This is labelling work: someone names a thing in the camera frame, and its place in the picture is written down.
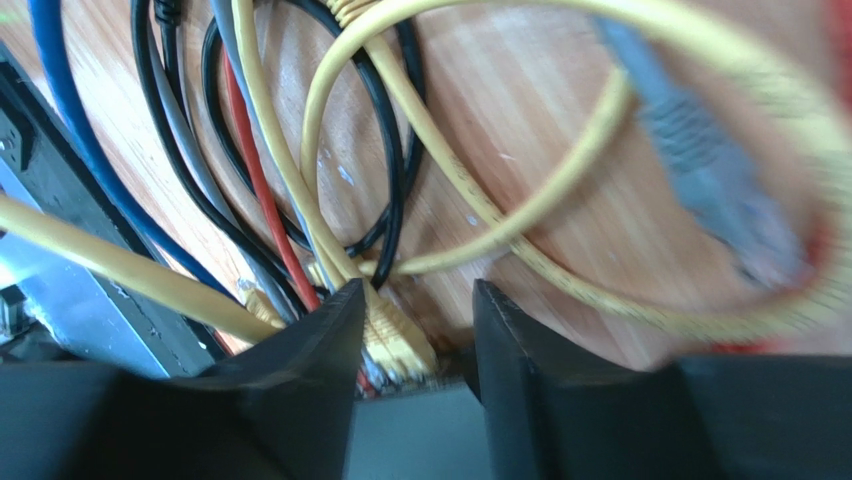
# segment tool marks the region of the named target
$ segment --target black cable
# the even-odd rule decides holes
[[[160,25],[160,39],[163,44],[163,65],[169,79],[169,87],[175,93],[181,91],[177,28],[183,15],[182,3],[182,0],[154,0],[154,17]],[[177,100],[181,113],[186,117],[183,99],[177,97]]]
[[[287,0],[288,3],[300,8],[315,20],[319,21],[335,37],[342,29],[334,18],[334,15],[322,3],[316,0]],[[397,34],[402,45],[403,59],[406,71],[415,89],[421,98],[426,96],[426,81],[423,72],[423,60],[420,55],[420,46],[414,32],[413,24],[406,20],[397,25]],[[226,156],[238,172],[246,186],[254,191],[248,175],[245,162],[236,147],[236,143],[227,129],[224,114],[219,99],[218,61],[221,55],[221,37],[215,21],[211,21],[202,48],[202,83],[208,114],[213,124],[216,136],[225,151]],[[394,257],[402,231],[404,205],[406,197],[411,193],[417,178],[423,158],[423,144],[413,130],[409,133],[409,144],[405,160],[401,157],[401,147],[397,148],[399,129],[396,123],[396,115],[385,89],[384,83],[369,56],[359,50],[353,56],[353,62],[370,94],[379,126],[382,131],[382,139],[386,146],[386,158],[388,163],[389,202],[376,223],[367,231],[364,237],[346,248],[350,256],[359,255],[370,249],[383,235],[386,236],[382,252],[380,254],[376,272],[371,283],[379,288],[387,279],[393,267]],[[295,225],[286,215],[279,211],[279,215],[285,225],[288,235],[299,246],[310,249],[304,232]]]
[[[172,165],[178,179],[181,181],[184,189],[186,189],[190,198],[198,206],[198,208],[224,232],[246,255],[249,255],[262,268],[267,270],[272,278],[279,284],[285,296],[290,300],[297,315],[304,315],[306,309],[299,296],[296,294],[292,285],[290,285],[290,277],[287,274],[287,269],[279,258],[277,258],[269,248],[257,238],[257,235],[249,230],[241,231],[239,228],[231,224],[215,206],[207,199],[201,188],[195,182],[189,168],[187,167],[180,149],[178,148],[174,134],[169,126],[168,118],[159,98],[156,79],[154,77],[154,69],[150,62],[148,53],[148,28],[149,28],[149,8],[151,0],[133,0],[131,10],[132,19],[132,34],[133,34],[133,50],[136,57],[136,68],[139,72],[139,80],[142,84],[142,90],[145,94],[145,100],[148,104],[151,117],[154,120],[154,125],[157,128],[157,133],[163,143],[166,151],[166,156]],[[174,92],[177,98],[180,98],[180,90]]]
[[[216,21],[211,20],[207,27],[207,33],[204,36],[204,46],[202,47],[201,56],[201,83],[204,90],[204,100],[207,105],[207,114],[210,121],[213,123],[213,131],[216,133],[216,138],[225,152],[225,157],[234,166],[234,170],[240,176],[240,180],[248,187],[249,191],[255,196],[254,186],[251,183],[251,177],[248,173],[246,162],[237,147],[234,137],[231,136],[228,130],[228,124],[225,122],[225,114],[222,111],[222,106],[219,103],[219,57],[222,54],[222,37],[219,35],[219,29],[216,26]],[[311,245],[308,243],[308,238],[305,232],[301,231],[297,225],[290,220],[287,215],[284,215],[280,210],[278,216],[281,218],[281,223],[284,224],[284,230],[287,235],[296,242],[296,245],[310,251]]]

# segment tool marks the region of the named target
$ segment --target yellow ethernet cable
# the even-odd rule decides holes
[[[311,84],[303,128],[303,168],[316,161],[320,120],[334,80],[348,59],[363,46],[444,174],[479,216],[492,227],[499,227],[504,221],[503,215],[471,179],[413,86],[395,60],[392,61],[387,44],[377,37],[403,19],[436,8],[468,3],[481,2],[383,0],[369,5],[358,2],[346,11],[338,8],[338,12],[343,12],[341,15],[351,12],[357,18],[346,23],[343,34],[321,61]],[[603,312],[705,340],[746,342],[807,330],[837,316],[852,295],[852,245],[849,238],[852,187],[848,182],[852,178],[852,144],[844,114],[835,106],[840,102],[833,101],[823,86],[729,22],[704,9],[671,0],[509,0],[487,3],[563,5],[612,17],[675,45],[726,75],[746,90],[792,136],[799,153],[817,171],[817,182],[825,196],[825,216],[833,223],[838,235],[833,239],[827,264],[803,290],[781,295],[772,302],[743,312],[686,313],[626,299],[571,274],[521,238],[512,245],[512,250],[527,265],[564,292]],[[603,135],[604,132],[592,133]],[[307,181],[315,184],[316,175],[312,176],[312,172],[315,172],[315,167],[303,173]],[[401,265],[400,271],[406,271],[405,268]],[[428,271],[431,266],[421,268]]]
[[[0,229],[246,342],[257,343],[279,331],[275,326],[258,320],[240,304],[196,280],[3,194],[0,194]]]
[[[257,114],[261,132],[293,202],[304,216],[316,244],[317,258],[334,283],[333,286],[339,288],[346,280],[360,277],[361,272],[335,239],[290,154],[264,80],[253,4],[251,1],[236,0],[232,8],[237,49],[245,72],[249,99]],[[402,378],[420,377],[434,372],[435,351],[423,331],[394,304],[379,297],[369,284],[365,284],[364,288],[367,298],[364,344],[373,361]]]
[[[375,52],[370,49],[367,51],[368,53]],[[376,60],[375,63],[380,69],[388,68],[383,78],[388,83],[389,88],[393,89],[393,85],[399,85],[398,81],[403,81],[396,80],[399,72],[391,71],[393,67],[388,67],[389,62]],[[394,81],[388,82],[390,78],[394,78]],[[612,141],[613,135],[627,117],[631,103],[630,94],[630,86],[624,72],[615,70],[607,81],[600,101],[586,123],[580,140],[563,156],[559,168],[536,195],[530,197],[511,215],[507,217],[497,215],[488,219],[488,223],[493,228],[473,241],[445,252],[401,261],[394,268],[393,274],[418,275],[457,267],[514,242],[525,231],[538,224],[562,203],[563,199],[577,187],[600,158],[601,151]],[[302,142],[303,163],[301,171],[306,182],[310,182],[311,178],[316,178],[317,171],[316,161],[308,160],[310,158],[308,155],[314,148],[314,144],[310,143],[311,140],[313,139],[306,139]],[[460,162],[454,162],[453,169],[459,176],[469,177],[470,175]],[[364,275],[372,275],[376,268],[376,262],[362,262],[359,267]]]

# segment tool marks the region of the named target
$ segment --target cable bundle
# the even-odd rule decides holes
[[[803,289],[745,312],[696,314],[641,304],[592,285],[557,265],[522,236],[524,231],[546,216],[577,185],[597,159],[601,149],[612,139],[619,121],[627,114],[630,100],[630,89],[622,72],[617,71],[611,77],[581,140],[573,151],[565,155],[556,174],[534,197],[528,199],[511,215],[504,216],[472,180],[426,109],[423,100],[425,85],[422,79],[422,62],[411,24],[407,20],[427,10],[473,3],[473,0],[383,0],[377,3],[369,0],[332,0],[330,10],[310,0],[288,1],[314,16],[335,36],[339,35],[320,63],[308,94],[300,145],[301,168],[297,167],[290,154],[263,78],[253,18],[253,2],[212,1],[216,23],[211,24],[208,29],[203,59],[205,99],[216,126],[217,137],[228,159],[237,171],[241,172],[246,187],[253,190],[264,205],[265,217],[275,234],[278,254],[263,245],[245,222],[229,210],[226,202],[218,199],[221,192],[217,197],[218,187],[215,182],[202,180],[206,177],[203,174],[204,160],[193,160],[193,157],[200,155],[192,153],[192,145],[195,144],[197,149],[197,142],[191,138],[191,132],[187,133],[191,130],[187,126],[191,125],[189,112],[177,101],[181,98],[182,86],[175,53],[175,45],[178,42],[173,38],[176,25],[179,24],[173,18],[178,15],[179,9],[171,8],[175,2],[158,2],[157,6],[165,65],[160,63],[159,55],[153,49],[149,20],[150,0],[134,0],[133,4],[134,49],[140,79],[158,133],[175,172],[198,207],[253,260],[258,281],[263,290],[270,294],[271,303],[276,303],[277,294],[283,295],[284,298],[277,302],[275,308],[280,310],[284,321],[293,321],[315,308],[318,299],[326,293],[324,288],[333,292],[348,279],[371,275],[372,286],[367,287],[366,292],[369,321],[366,326],[365,345],[368,360],[375,361],[386,372],[393,372],[396,376],[416,378],[432,371],[435,366],[434,352],[412,320],[390,302],[379,297],[375,289],[385,282],[388,275],[425,273],[450,268],[505,245],[510,246],[516,255],[551,283],[594,308],[696,338],[744,342],[765,336],[793,333],[833,318],[836,316],[835,312],[848,303],[852,294],[852,270],[847,268],[847,265],[852,264],[852,246],[849,245],[852,195],[849,185],[844,182],[852,173],[852,164],[848,162],[848,158],[852,156],[852,143],[846,134],[844,117],[818,82],[792,67],[759,42],[728,27],[726,22],[715,16],[671,0],[532,2],[584,8],[596,15],[614,17],[642,30],[653,31],[657,38],[677,44],[686,53],[732,77],[752,96],[760,99],[762,105],[773,107],[770,109],[773,119],[797,139],[800,153],[818,169],[817,181],[825,192],[827,204],[831,206],[827,218],[836,226],[833,231],[837,232],[837,238],[833,242],[834,248],[826,254],[825,265],[821,266],[818,274]],[[85,130],[88,123],[73,89],[61,35],[57,37],[56,34],[61,32],[58,0],[31,0],[31,4],[43,62],[63,117],[90,163],[101,165],[106,160],[105,156],[98,150],[94,136],[89,136]],[[395,55],[380,35],[383,30],[394,25],[403,46],[407,72],[397,63]],[[224,113],[219,104],[217,59],[221,51],[220,39],[228,54],[228,65],[232,67],[226,67],[225,74],[229,85],[229,105],[237,120],[242,153],[225,128]],[[360,242],[343,247],[334,238],[319,211],[316,162],[323,111],[336,77],[350,59],[358,67],[380,118],[391,188],[388,208],[376,225]],[[762,68],[753,69],[752,66],[756,64]],[[385,88],[399,103],[413,131],[416,132],[416,135],[409,137],[411,141],[404,160],[400,135],[396,130],[396,121]],[[243,103],[239,97],[246,99],[246,102]],[[266,148],[272,154],[285,180],[288,195],[297,212],[295,222],[277,208],[274,198],[269,194],[268,185],[262,178],[263,171],[257,160],[257,148],[251,140],[252,123],[260,128]],[[186,160],[192,164],[191,168],[199,177],[201,185],[195,183],[190,167],[178,148],[179,143],[184,147],[184,152],[187,152]],[[423,145],[453,186],[492,230],[452,251],[434,253],[394,265],[393,257],[399,241],[404,199],[414,183]],[[146,220],[142,215],[136,215],[134,218],[144,225],[148,225],[145,222],[150,220],[150,217]],[[213,315],[202,308],[203,306],[190,306],[176,298],[176,295],[165,295],[150,282],[140,282],[127,275],[121,276],[119,273],[124,270],[114,261],[138,263],[139,260],[131,259],[130,254],[121,255],[112,251],[113,258],[101,258],[87,248],[86,242],[80,236],[75,237],[76,243],[56,238],[50,232],[68,227],[27,213],[23,207],[5,198],[0,199],[0,228],[19,233],[40,245],[81,261],[93,270],[115,278],[130,288],[150,294],[200,321],[227,328],[242,338],[256,341],[272,328],[269,323],[258,320],[244,310],[236,315],[245,320],[244,324],[224,321],[221,316]],[[156,230],[151,232],[152,237],[162,240],[161,244],[169,244]],[[384,242],[379,260],[361,261],[358,255],[371,248],[380,237],[384,237]],[[290,240],[314,254],[316,261],[309,265],[308,269],[312,275],[306,275],[294,260]],[[195,272],[198,272],[199,278],[206,278],[200,270],[196,269]],[[291,280],[296,285],[295,289],[290,284]],[[323,286],[311,285],[311,280],[314,284],[322,283]],[[222,302],[229,302],[221,295],[216,296],[214,302],[212,296],[215,294],[212,291],[200,286],[194,288],[198,295],[209,298],[211,303],[223,306]]]

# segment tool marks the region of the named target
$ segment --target wooden floor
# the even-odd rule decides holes
[[[832,82],[833,60],[822,2],[696,0]],[[84,103],[99,138],[132,192],[165,228],[233,285],[250,272],[235,249],[195,209],[171,173],[138,86],[129,35],[129,2],[64,4],[65,35]],[[192,2],[185,28],[191,98],[217,176],[239,184],[220,164],[200,92],[199,51],[211,14]],[[6,0],[0,38],[46,92],[24,0]],[[267,75],[292,146],[298,145],[307,88],[330,36],[285,2],[264,2],[258,15]],[[418,17],[438,125],[496,203],[511,211],[546,180],[577,140],[611,64],[580,13],[554,7],[471,6]],[[805,233],[813,217],[807,172],[787,141],[717,75],[666,51],[669,66],[706,96],[746,143],[765,183]],[[374,114],[349,68],[338,81],[324,124],[322,207],[341,239],[354,240],[386,202],[385,167]],[[682,212],[654,153],[634,121],[575,195],[529,238],[555,260],[600,285],[685,309],[721,309],[758,298],[735,275],[731,259]],[[270,159],[264,161],[271,167]],[[277,188],[282,192],[282,184]],[[257,225],[257,205],[235,198]],[[339,209],[346,205],[349,214]],[[442,250],[486,227],[427,158],[409,202],[402,258]],[[533,274],[510,254],[446,273],[401,279],[387,288],[442,347],[470,341],[471,288],[496,282],[524,309],[562,335],[618,363],[648,368],[668,356],[704,348],[659,331],[602,316]],[[846,318],[806,338],[781,342],[799,352],[852,352]]]

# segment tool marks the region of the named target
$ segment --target blue ethernet cable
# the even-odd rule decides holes
[[[808,268],[804,249],[748,153],[669,77],[636,29],[595,22],[642,100],[640,120],[681,206],[734,252],[748,278],[768,288],[797,286]]]
[[[86,166],[136,228],[162,247],[199,281],[233,299],[228,290],[198,260],[148,215],[110,165],[86,116],[71,73],[62,32],[61,0],[30,0],[29,4],[33,32],[47,83],[56,101],[57,110],[68,126],[74,144],[80,149]]]

